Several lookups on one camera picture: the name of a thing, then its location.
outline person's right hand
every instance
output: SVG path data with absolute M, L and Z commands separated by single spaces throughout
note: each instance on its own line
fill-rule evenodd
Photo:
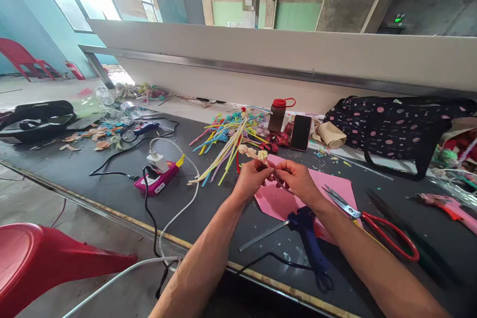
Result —
M 306 166 L 285 160 L 275 166 L 275 175 L 280 182 L 285 182 L 293 193 L 312 209 L 318 209 L 320 202 L 326 201 L 313 182 Z

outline blue glue gun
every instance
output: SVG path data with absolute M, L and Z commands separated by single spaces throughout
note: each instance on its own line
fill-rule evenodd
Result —
M 133 133 L 136 137 L 138 137 L 141 134 L 144 134 L 145 132 L 148 132 L 151 129 L 155 129 L 155 128 L 159 128 L 159 123 L 158 122 L 144 122 L 139 127 L 137 127 L 135 130 L 133 130 Z
M 326 270 L 330 263 L 321 252 L 315 231 L 313 229 L 313 222 L 315 221 L 315 213 L 308 207 L 304 206 L 297 210 L 297 214 L 290 213 L 288 215 L 290 221 L 288 227 L 290 230 L 297 230 L 302 238 L 305 252 L 307 253 L 310 267 L 315 273 L 315 280 L 317 287 L 322 292 L 332 291 L 334 284 L 332 279 L 327 275 Z

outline table edge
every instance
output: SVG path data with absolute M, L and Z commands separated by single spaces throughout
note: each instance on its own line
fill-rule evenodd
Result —
M 96 213 L 122 225 L 126 226 L 127 228 L 133 229 L 131 225 L 134 225 L 135 227 L 139 228 L 140 230 L 134 230 L 135 232 L 138 232 L 140 234 L 144 234 L 145 236 L 152 235 L 154 232 L 154 228 L 148 224 L 143 223 L 142 221 L 136 220 L 130 216 L 127 216 L 123 213 L 120 213 L 116 210 L 113 210 L 107 206 L 104 206 L 102 204 L 99 204 L 91 199 L 88 199 L 85 196 L 79 195 L 73 191 L 70 191 L 66 188 L 63 188 L 60 185 L 57 185 L 49 180 L 46 180 L 40 176 L 37 176 L 27 170 L 23 170 L 21 168 L 18 168 L 14 166 L 13 164 L 0 159 L 0 164 L 15 171 L 16 173 L 25 176 L 26 178 L 30 179 L 31 181 L 49 189 L 55 191 L 58 195 L 63 196 L 64 198 L 71 200 L 79 205 L 81 205 L 81 202 L 86 203 L 86 205 L 81 205 L 89 210 L 91 210 L 91 206 L 95 207 L 97 210 L 93 210 Z M 184 241 L 180 238 L 177 238 L 171 234 L 164 233 L 163 235 L 164 238 L 167 240 L 171 241 L 173 244 L 176 244 L 180 246 L 181 248 L 186 248 L 190 249 L 192 247 L 192 244 Z M 232 261 L 227 261 L 227 268 L 233 272 L 239 271 L 240 269 L 243 268 L 243 266 L 232 262 Z M 329 317 L 341 317 L 341 318 L 360 318 L 359 316 L 350 313 L 348 311 L 345 311 L 337 306 L 334 306 L 330 303 L 327 303 L 317 297 L 311 296 L 305 292 L 296 290 L 295 288 L 292 288 L 286 284 L 283 284 L 281 282 L 278 282 L 270 277 L 264 276 L 258 272 L 255 272 L 251 269 L 246 269 L 243 272 L 245 275 L 243 275 L 243 278 L 246 278 L 248 280 L 251 280 L 255 283 L 258 283 L 262 285 L 265 288 L 274 290 L 274 291 L 279 291 L 279 294 L 285 295 L 287 298 L 292 299 L 296 301 L 296 303 L 304 305 L 310 309 L 313 309 L 315 311 L 318 311 L 321 314 L 325 314 Z

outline metal rail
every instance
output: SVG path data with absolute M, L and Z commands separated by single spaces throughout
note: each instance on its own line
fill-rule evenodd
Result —
M 101 79 L 106 85 L 110 85 L 111 80 L 109 78 L 106 79 L 105 77 L 107 76 L 103 75 L 105 74 L 104 69 L 100 66 L 95 54 L 155 61 L 182 66 L 193 66 L 220 71 L 238 72 L 249 75 L 268 76 L 289 80 L 293 79 L 306 82 L 330 84 L 404 95 L 477 98 L 477 92 L 475 91 L 466 91 L 451 88 L 438 88 L 418 84 L 390 82 L 378 79 L 364 79 L 359 77 L 333 75 L 313 71 L 292 70 L 280 67 L 252 65 L 230 61 L 209 60 L 198 57 L 174 56 L 151 52 L 106 48 L 99 46 L 78 46 L 84 52 L 91 65 L 95 68 L 96 72 L 100 74 Z

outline person's left hand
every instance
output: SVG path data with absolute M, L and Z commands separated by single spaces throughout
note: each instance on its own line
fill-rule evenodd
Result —
M 270 166 L 275 166 L 275 164 L 271 162 L 268 163 Z M 240 170 L 240 175 L 238 176 L 232 196 L 247 201 L 255 195 L 260 185 L 265 186 L 265 179 L 268 178 L 268 180 L 273 181 L 271 175 L 274 171 L 275 169 L 273 167 L 267 168 L 257 159 L 245 163 Z

